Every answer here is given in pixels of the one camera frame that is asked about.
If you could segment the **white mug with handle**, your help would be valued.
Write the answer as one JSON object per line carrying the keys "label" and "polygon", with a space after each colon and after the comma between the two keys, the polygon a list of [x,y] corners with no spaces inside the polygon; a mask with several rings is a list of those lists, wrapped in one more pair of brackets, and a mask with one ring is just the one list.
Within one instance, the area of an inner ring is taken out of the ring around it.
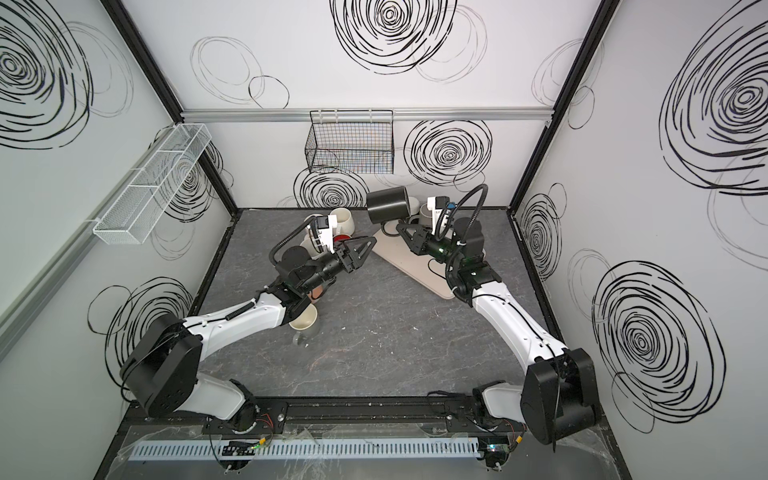
{"label": "white mug with handle", "polygon": [[330,212],[331,216],[336,218],[336,226],[333,228],[333,235],[346,236],[351,238],[355,232],[355,223],[352,212],[347,208],[336,208]]}

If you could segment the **orange and cream mug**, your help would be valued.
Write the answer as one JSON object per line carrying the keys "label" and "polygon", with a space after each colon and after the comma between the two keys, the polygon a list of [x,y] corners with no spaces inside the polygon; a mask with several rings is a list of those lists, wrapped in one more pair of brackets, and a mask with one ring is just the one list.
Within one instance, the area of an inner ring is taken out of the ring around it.
{"label": "orange and cream mug", "polygon": [[310,298],[310,300],[312,302],[317,302],[325,294],[325,291],[326,291],[326,285],[325,284],[321,284],[321,285],[313,288],[308,293],[308,297]]}

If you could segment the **black mug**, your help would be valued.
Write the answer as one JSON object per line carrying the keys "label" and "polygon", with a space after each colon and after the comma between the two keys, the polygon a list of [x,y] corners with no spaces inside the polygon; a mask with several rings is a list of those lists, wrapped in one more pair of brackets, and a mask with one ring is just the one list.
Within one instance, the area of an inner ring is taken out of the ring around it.
{"label": "black mug", "polygon": [[370,222],[381,227],[387,237],[398,237],[399,233],[388,232],[386,224],[391,221],[402,223],[410,217],[410,203],[405,186],[396,186],[371,191],[366,196],[366,210]]}

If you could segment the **tall grey mug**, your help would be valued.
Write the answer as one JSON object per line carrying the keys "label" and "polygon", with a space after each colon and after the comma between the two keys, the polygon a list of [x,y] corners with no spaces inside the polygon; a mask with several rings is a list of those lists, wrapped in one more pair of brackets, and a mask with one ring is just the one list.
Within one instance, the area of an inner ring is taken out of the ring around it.
{"label": "tall grey mug", "polygon": [[293,330],[293,345],[304,345],[311,340],[320,328],[319,314],[315,305],[310,303],[295,320],[289,323],[289,326]]}

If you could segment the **speckled cream mug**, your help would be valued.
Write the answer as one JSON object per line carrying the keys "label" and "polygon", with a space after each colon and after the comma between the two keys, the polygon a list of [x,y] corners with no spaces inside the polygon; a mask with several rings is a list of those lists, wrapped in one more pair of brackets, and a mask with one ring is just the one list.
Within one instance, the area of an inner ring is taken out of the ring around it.
{"label": "speckled cream mug", "polygon": [[324,245],[310,231],[305,233],[300,246],[308,252],[311,259],[316,259],[325,252]]}

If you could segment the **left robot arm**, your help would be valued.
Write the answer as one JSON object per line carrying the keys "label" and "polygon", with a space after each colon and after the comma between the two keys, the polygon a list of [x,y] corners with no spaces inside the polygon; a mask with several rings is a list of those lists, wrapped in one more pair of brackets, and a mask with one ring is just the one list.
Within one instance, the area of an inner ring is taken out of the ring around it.
{"label": "left robot arm", "polygon": [[199,365],[230,344],[296,321],[310,307],[313,290],[364,266],[376,238],[337,242],[336,223],[333,215],[312,215],[279,241],[268,256],[278,276],[252,298],[209,314],[164,314],[152,321],[120,369],[123,386],[149,417],[196,413],[238,434],[256,426],[261,414],[253,394],[238,381],[200,372]]}

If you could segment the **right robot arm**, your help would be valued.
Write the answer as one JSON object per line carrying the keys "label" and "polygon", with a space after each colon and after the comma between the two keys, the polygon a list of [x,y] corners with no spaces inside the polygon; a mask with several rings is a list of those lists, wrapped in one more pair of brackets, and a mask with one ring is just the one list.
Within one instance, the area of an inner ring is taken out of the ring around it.
{"label": "right robot arm", "polygon": [[488,416],[522,424],[542,444],[554,446],[601,420],[594,362],[539,325],[513,298],[485,258],[485,238],[476,205],[461,217],[465,202],[434,199],[430,225],[398,221],[396,231],[417,256],[443,265],[455,299],[487,320],[524,370],[520,386],[496,382],[478,388]]}

